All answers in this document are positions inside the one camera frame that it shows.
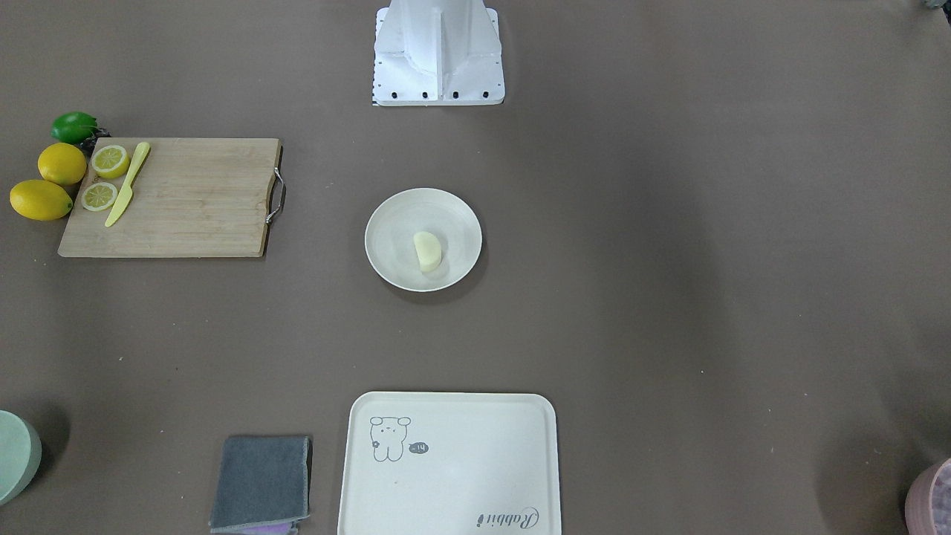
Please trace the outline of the cream round plate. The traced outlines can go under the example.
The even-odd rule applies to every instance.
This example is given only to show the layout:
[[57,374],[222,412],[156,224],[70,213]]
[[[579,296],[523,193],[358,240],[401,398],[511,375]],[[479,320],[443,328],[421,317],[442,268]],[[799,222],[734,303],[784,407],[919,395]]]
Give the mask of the cream round plate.
[[[441,264],[419,270],[413,236],[435,234]],[[374,212],[366,227],[366,255],[385,281],[415,292],[438,291],[461,281],[476,265],[483,245],[478,217],[461,198],[434,187],[415,187],[393,195]]]

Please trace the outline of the cream rabbit tray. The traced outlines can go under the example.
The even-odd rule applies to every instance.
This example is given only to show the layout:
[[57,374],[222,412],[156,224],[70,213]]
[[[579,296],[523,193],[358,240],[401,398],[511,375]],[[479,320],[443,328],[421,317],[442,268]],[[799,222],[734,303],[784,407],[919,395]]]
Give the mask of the cream rabbit tray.
[[538,394],[367,392],[340,534],[560,534],[556,411]]

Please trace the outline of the grey folded cloth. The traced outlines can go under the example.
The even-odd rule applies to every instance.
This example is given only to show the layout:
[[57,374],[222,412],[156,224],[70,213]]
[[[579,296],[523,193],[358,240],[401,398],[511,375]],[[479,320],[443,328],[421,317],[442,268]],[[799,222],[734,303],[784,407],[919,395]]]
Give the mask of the grey folded cloth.
[[221,448],[212,534],[296,534],[309,516],[311,440],[233,435]]

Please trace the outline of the bamboo cutting board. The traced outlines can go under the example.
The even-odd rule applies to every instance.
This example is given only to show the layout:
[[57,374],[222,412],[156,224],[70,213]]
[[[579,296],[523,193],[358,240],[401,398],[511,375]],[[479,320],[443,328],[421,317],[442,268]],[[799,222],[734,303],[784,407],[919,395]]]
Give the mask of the bamboo cutting board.
[[78,204],[59,244],[74,258],[256,258],[264,254],[276,138],[152,137],[128,209],[111,227],[108,211]]

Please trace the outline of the yellow plastic knife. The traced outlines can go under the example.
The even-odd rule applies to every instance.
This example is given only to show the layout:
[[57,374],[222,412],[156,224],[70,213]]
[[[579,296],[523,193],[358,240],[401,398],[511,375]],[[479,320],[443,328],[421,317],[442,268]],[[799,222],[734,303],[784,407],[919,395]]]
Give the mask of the yellow plastic knife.
[[119,188],[115,202],[112,204],[109,216],[106,217],[105,227],[111,227],[113,224],[118,222],[121,216],[126,212],[129,207],[129,204],[132,202],[134,196],[133,185],[135,179],[138,177],[140,169],[142,169],[143,164],[146,162],[147,156],[149,156],[150,149],[152,145],[149,142],[139,142],[134,149],[132,158],[130,158],[130,166],[128,172],[126,172],[125,180],[123,180],[123,185]]

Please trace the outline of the lemon half near knife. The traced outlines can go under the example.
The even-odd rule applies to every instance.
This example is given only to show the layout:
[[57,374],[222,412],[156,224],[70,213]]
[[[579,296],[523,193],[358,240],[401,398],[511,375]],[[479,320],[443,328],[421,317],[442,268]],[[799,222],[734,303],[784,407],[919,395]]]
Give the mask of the lemon half near knife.
[[91,157],[93,172],[104,180],[113,180],[126,174],[131,164],[132,157],[128,150],[116,143],[98,148]]

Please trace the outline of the lemon half outer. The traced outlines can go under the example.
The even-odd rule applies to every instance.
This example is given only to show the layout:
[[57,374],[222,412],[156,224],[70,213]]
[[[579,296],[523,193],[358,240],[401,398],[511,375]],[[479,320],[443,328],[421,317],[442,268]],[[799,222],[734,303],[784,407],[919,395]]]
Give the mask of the lemon half outer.
[[118,197],[119,189],[105,181],[94,182],[78,195],[78,202],[88,211],[109,210]]

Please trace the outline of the whole lemon near lime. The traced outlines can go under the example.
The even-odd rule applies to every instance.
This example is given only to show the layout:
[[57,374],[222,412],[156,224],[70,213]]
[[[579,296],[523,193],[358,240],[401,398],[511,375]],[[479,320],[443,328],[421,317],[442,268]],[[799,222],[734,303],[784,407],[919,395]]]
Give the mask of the whole lemon near lime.
[[86,174],[84,152],[70,143],[52,143],[40,153],[37,167],[41,177],[55,185],[75,185]]

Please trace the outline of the green lime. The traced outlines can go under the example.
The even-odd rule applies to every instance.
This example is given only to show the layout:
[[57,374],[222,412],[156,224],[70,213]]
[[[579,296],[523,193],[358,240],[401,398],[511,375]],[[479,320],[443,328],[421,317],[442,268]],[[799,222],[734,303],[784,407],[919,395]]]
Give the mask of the green lime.
[[74,111],[55,118],[51,123],[50,135],[59,142],[77,145],[95,137],[98,129],[96,117],[82,111]]

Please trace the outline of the whole lemon outer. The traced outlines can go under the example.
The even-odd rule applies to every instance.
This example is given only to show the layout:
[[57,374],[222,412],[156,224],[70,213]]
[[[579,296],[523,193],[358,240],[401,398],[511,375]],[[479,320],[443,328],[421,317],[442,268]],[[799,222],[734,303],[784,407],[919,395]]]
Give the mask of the whole lemon outer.
[[64,187],[44,180],[17,183],[10,190],[9,200],[20,216],[44,222],[64,217],[74,208],[74,200]]

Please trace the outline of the mint green bowl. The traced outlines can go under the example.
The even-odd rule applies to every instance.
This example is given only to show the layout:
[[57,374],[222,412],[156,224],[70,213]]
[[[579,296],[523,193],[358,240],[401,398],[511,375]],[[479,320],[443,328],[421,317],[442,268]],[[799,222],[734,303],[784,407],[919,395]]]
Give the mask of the mint green bowl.
[[33,481],[42,453],[36,429],[18,415],[1,410],[1,505]]

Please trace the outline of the pink bowl with ice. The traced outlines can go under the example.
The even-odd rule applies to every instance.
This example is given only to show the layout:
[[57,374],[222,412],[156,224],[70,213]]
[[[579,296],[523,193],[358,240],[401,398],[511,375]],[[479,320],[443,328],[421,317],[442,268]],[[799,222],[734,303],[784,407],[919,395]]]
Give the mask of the pink bowl with ice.
[[906,495],[909,534],[950,534],[950,459],[918,474]]

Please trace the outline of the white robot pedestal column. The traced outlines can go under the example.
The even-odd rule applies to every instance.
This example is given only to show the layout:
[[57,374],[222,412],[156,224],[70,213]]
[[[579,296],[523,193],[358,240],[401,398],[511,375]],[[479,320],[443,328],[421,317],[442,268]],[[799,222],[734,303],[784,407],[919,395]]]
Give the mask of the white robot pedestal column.
[[392,1],[376,12],[371,104],[492,106],[506,95],[499,15],[482,1]]

